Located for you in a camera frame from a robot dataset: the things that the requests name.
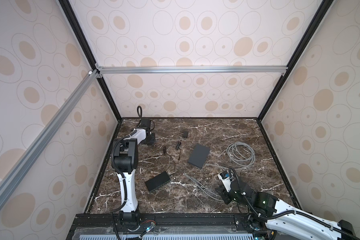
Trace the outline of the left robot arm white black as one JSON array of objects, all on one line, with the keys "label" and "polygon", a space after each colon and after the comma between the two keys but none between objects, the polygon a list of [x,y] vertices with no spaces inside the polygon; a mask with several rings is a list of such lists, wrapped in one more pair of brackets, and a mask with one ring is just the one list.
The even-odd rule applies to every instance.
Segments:
[{"label": "left robot arm white black", "polygon": [[152,121],[143,117],[143,108],[137,107],[139,122],[128,135],[116,139],[112,145],[111,165],[117,173],[122,194],[122,204],[111,212],[118,212],[122,225],[140,224],[139,204],[136,197],[135,174],[139,163],[139,144],[152,145],[156,141]]}]

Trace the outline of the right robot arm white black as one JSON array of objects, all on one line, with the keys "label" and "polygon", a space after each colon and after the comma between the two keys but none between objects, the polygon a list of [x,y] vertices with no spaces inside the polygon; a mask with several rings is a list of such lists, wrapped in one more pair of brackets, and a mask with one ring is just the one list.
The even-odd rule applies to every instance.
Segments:
[{"label": "right robot arm white black", "polygon": [[256,192],[243,182],[233,168],[218,174],[216,188],[225,204],[236,203],[248,209],[246,223],[254,231],[265,227],[300,240],[357,240],[353,225],[316,217],[266,192]]}]

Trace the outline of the black power adapter far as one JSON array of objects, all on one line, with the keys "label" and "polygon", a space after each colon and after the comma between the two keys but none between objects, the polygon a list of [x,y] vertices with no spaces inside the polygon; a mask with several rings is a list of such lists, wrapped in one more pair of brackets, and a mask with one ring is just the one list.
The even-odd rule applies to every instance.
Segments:
[{"label": "black power adapter far", "polygon": [[183,139],[187,139],[188,136],[189,136],[189,132],[188,132],[187,130],[183,130],[183,131],[182,131],[182,138],[183,138]]}]

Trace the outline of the small circuit board with LEDs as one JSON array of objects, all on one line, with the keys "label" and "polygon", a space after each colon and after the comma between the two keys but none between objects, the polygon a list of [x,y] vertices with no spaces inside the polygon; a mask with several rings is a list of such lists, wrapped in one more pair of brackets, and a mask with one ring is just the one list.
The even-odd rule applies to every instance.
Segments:
[{"label": "small circuit board with LEDs", "polygon": [[151,232],[156,227],[155,221],[148,221],[149,225],[145,228],[145,230],[140,234],[139,238],[142,239],[144,235]]}]

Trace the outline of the square dark grey switch box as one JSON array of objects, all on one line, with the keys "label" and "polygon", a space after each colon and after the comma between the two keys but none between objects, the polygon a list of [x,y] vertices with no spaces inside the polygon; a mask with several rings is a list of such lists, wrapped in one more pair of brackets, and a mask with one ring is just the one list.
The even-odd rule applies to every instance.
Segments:
[{"label": "square dark grey switch box", "polygon": [[210,154],[210,150],[211,149],[209,147],[196,144],[192,153],[190,154],[190,157],[188,159],[188,164],[197,167],[199,169],[202,169],[208,158],[208,155]]}]

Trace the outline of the horizontal aluminium rail back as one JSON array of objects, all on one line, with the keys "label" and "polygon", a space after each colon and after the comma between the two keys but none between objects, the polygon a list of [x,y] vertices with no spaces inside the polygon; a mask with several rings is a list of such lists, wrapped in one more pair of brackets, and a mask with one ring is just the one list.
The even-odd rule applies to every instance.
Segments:
[{"label": "horizontal aluminium rail back", "polygon": [[91,73],[104,74],[228,74],[286,73],[287,66],[196,66],[196,67],[102,67]]}]

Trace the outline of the diagonal aluminium rail left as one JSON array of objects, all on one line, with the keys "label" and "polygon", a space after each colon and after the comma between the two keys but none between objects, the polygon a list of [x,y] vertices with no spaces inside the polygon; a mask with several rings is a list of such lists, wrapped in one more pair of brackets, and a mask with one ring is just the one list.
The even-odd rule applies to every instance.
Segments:
[{"label": "diagonal aluminium rail left", "polygon": [[41,155],[42,151],[46,148],[53,136],[59,130],[61,125],[67,119],[68,115],[75,108],[81,97],[99,76],[99,70],[92,70],[82,82],[78,85],[75,91],[65,101],[62,107],[56,112],[47,126],[40,132],[38,137],[24,152],[20,160],[14,165],[11,171],[0,183],[0,211],[6,204],[10,196],[19,186],[20,182],[29,172],[30,168],[34,165],[36,160]]}]

